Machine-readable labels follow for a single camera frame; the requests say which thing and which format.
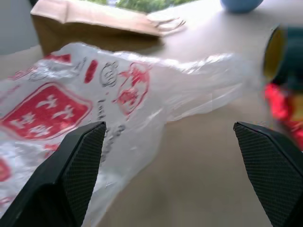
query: plastic bag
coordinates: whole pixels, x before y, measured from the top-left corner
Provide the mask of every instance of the plastic bag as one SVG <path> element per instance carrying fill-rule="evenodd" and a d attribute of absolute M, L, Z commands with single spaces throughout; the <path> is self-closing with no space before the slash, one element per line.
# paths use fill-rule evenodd
<path fill-rule="evenodd" d="M 1 81 L 0 216 L 65 134 L 107 123 L 84 223 L 108 205 L 157 153 L 167 121 L 219 108 L 250 90 L 254 71 L 233 54 L 179 63 L 69 44 Z"/>

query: blue object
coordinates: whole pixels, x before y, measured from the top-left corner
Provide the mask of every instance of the blue object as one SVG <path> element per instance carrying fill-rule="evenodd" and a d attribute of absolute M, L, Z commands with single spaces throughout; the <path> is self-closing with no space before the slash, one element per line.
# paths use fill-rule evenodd
<path fill-rule="evenodd" d="M 258 7 L 263 0 L 220 0 L 221 5 L 231 13 L 248 13 Z"/>

